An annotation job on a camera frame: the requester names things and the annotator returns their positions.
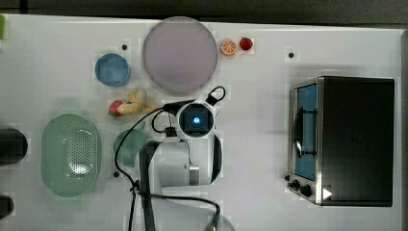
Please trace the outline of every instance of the orange slice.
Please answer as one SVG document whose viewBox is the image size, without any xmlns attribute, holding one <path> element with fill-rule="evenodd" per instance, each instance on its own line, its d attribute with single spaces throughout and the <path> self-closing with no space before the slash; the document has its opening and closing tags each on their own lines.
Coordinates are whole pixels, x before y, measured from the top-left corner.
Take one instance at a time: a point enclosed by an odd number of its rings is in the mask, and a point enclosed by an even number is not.
<svg viewBox="0 0 408 231">
<path fill-rule="evenodd" d="M 235 52 L 237 52 L 237 44 L 232 41 L 231 39 L 227 39 L 222 42 L 221 45 L 221 53 L 225 56 L 231 56 L 234 55 Z"/>
</svg>

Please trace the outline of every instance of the pink plate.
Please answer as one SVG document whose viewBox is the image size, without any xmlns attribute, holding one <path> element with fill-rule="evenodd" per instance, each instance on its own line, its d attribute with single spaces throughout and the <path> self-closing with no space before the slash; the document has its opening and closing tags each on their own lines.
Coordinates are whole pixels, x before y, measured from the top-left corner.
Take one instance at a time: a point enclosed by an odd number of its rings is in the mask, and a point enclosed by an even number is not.
<svg viewBox="0 0 408 231">
<path fill-rule="evenodd" d="M 156 25 L 144 41 L 142 54 L 152 81 L 172 94 L 202 89 L 217 66 L 213 35 L 188 17 L 171 17 Z"/>
</svg>

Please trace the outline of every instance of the toaster oven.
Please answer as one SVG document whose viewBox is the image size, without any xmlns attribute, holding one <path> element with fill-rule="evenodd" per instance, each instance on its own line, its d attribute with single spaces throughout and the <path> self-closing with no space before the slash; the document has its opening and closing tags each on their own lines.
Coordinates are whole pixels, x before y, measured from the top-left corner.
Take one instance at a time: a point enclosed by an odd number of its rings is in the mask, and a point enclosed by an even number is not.
<svg viewBox="0 0 408 231">
<path fill-rule="evenodd" d="M 394 88 L 334 76 L 293 86 L 291 192 L 322 206 L 392 206 Z"/>
</svg>

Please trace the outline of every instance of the blue bowl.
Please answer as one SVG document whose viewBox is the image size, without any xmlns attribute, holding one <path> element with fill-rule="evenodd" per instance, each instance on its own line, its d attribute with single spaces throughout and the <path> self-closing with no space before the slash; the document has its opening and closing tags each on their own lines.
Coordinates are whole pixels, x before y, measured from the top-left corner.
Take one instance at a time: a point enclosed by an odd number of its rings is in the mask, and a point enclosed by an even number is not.
<svg viewBox="0 0 408 231">
<path fill-rule="evenodd" d="M 121 56 L 110 53 L 102 56 L 95 66 L 96 78 L 104 85 L 118 87 L 130 78 L 130 66 Z"/>
</svg>

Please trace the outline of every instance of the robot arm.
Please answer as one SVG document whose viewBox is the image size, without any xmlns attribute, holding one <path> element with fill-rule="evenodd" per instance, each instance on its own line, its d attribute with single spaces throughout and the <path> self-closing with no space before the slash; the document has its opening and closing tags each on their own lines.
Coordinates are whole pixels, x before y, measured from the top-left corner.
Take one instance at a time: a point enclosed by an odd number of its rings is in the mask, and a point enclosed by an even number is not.
<svg viewBox="0 0 408 231">
<path fill-rule="evenodd" d="M 220 173 L 222 152 L 215 135 L 214 106 L 225 96 L 225 90 L 220 99 L 211 93 L 205 100 L 164 105 L 165 112 L 176 116 L 175 130 L 181 141 L 151 141 L 137 155 L 135 167 L 139 172 L 146 231 L 155 230 L 151 198 L 160 196 L 162 188 L 210 185 Z M 219 208 L 210 226 L 217 226 L 218 217 Z"/>
</svg>

